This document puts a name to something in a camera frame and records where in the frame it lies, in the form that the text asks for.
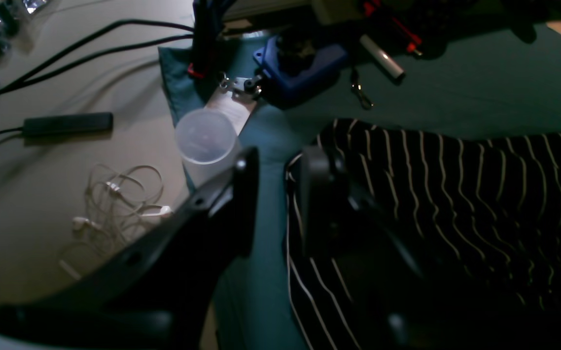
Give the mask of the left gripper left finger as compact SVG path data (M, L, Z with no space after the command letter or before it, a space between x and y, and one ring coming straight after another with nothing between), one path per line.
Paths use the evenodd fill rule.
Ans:
M0 350L195 350L217 282L251 253L259 152L67 289L0 307Z

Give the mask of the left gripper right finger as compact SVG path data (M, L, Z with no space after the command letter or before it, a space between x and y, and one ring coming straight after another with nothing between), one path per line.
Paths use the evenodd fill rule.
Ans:
M300 210L303 255L337 263L352 298L349 325L363 348L454 348L437 302L443 260L376 201L336 151L303 148Z

